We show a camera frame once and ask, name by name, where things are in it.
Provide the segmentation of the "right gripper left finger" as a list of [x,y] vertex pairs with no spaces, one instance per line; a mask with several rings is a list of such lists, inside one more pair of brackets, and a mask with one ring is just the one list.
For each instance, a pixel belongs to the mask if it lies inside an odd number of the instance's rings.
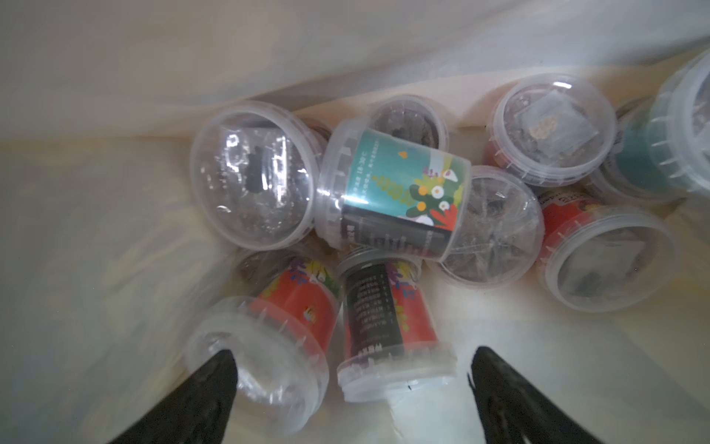
[[113,441],[220,444],[238,380],[233,354],[219,351]]

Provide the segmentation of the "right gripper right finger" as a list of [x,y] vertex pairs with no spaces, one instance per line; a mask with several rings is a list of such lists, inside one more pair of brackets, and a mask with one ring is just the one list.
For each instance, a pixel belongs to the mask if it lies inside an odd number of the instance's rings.
[[473,355],[468,381],[487,443],[599,442],[487,346]]

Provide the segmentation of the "cream canvas tote bag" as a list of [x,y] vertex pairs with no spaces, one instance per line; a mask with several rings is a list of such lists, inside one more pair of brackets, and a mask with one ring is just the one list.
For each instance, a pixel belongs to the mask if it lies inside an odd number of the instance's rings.
[[[188,176],[219,111],[336,125],[417,94],[475,158],[512,81],[569,73],[624,105],[708,46],[706,1],[3,2],[1,440],[107,443],[185,379],[231,272]],[[573,311],[534,273],[478,290],[426,270],[455,380],[360,404],[331,384],[292,441],[481,443],[467,375],[488,346],[604,442],[708,442],[709,203],[665,218],[678,274],[617,313]]]

